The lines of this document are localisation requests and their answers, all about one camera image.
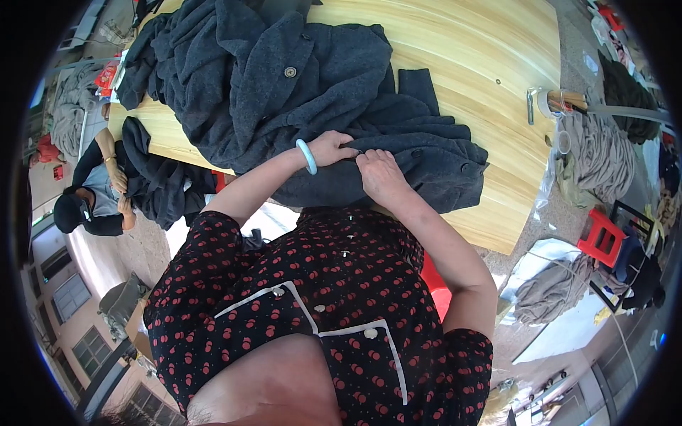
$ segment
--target woman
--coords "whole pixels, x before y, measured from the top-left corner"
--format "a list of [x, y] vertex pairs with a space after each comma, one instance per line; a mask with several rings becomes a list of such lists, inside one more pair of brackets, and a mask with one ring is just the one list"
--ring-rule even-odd
[[[489, 389], [497, 291], [473, 248], [405, 181], [391, 153], [325, 132], [318, 167], [356, 157], [371, 210], [304, 209], [244, 253], [240, 227], [308, 163], [283, 152], [196, 218], [145, 309], [159, 380], [190, 424], [475, 425]], [[443, 323], [424, 249], [453, 297]]]

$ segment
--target silver button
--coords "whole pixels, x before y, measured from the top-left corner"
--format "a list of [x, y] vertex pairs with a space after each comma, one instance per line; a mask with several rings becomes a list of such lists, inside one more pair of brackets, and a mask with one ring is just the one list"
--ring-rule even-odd
[[366, 329], [364, 334], [368, 339], [374, 339], [379, 335], [379, 333], [376, 332], [376, 329]]

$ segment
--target gray fabric pile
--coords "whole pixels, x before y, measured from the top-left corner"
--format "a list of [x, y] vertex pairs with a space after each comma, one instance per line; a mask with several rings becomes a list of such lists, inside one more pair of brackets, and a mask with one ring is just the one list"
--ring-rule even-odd
[[[591, 91], [588, 96], [595, 98]], [[635, 153], [625, 132], [612, 119], [594, 114], [567, 115], [557, 124], [559, 131], [571, 136], [574, 184], [592, 191], [602, 202], [613, 203], [624, 196], [635, 175]]]
[[[589, 283], [592, 258], [581, 254], [575, 261], [558, 261]], [[523, 324], [549, 324], [582, 299], [587, 287], [565, 268], [552, 263], [516, 291], [516, 319]]]
[[[117, 90], [167, 104], [214, 166], [245, 173], [326, 130], [393, 153], [439, 213], [475, 206], [488, 153], [442, 117], [428, 70], [400, 70], [380, 25], [307, 23], [311, 0], [186, 0], [150, 20]], [[371, 205], [354, 161], [302, 170], [272, 196], [290, 207]]]
[[52, 144], [69, 157], [78, 158], [80, 131], [83, 128], [85, 107], [89, 101], [97, 101], [94, 90], [95, 79], [104, 67], [101, 63], [76, 66], [55, 94], [53, 125], [50, 137]]

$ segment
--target tiled floor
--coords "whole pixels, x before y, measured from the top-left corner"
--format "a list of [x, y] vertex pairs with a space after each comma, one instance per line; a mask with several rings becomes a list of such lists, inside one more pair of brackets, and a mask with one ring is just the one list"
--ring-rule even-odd
[[[599, 44], [590, 27], [591, 15], [584, 9], [580, 0], [549, 0], [557, 10], [559, 21], [559, 35], [561, 43], [561, 86], [575, 91], [585, 91], [587, 87], [595, 87], [598, 93], [602, 90], [601, 72], [595, 75], [586, 65], [586, 57], [598, 63], [597, 49]], [[114, 18], [119, 25], [125, 26], [130, 22], [130, 9], [121, 7], [119, 2], [110, 2], [104, 10], [106, 19]], [[101, 57], [110, 55], [110, 47], [105, 44], [91, 43], [86, 47], [89, 55]], [[646, 193], [646, 183], [633, 185], [633, 199], [642, 200]], [[510, 256], [491, 252], [476, 247], [491, 273], [498, 281], [501, 289], [518, 259], [538, 239], [555, 237], [575, 244], [585, 225], [587, 211], [569, 207], [561, 198], [556, 185], [552, 188], [549, 203], [537, 212], [531, 212], [514, 251]], [[105, 256], [110, 258], [111, 252], [118, 253], [118, 259], [111, 260], [111, 268], [119, 273], [135, 271], [144, 282], [153, 285], [162, 274], [170, 259], [170, 252], [163, 231], [154, 223], [138, 215], [138, 223], [131, 232], [121, 237], [97, 240], [93, 250], [100, 250], [102, 262]], [[512, 361], [537, 337], [542, 328], [531, 328], [514, 324], [501, 325], [495, 331], [493, 342], [495, 345], [494, 371], [492, 385], [500, 381], [515, 377], [522, 389], [519, 398], [527, 397], [531, 389], [537, 389], [547, 379], [558, 371], [565, 369], [571, 378], [565, 388], [573, 386], [577, 379], [590, 368], [594, 360], [602, 353], [618, 335], [612, 319], [599, 332], [598, 339], [594, 339], [585, 349], [568, 354], [553, 356], [530, 363], [512, 365]]]

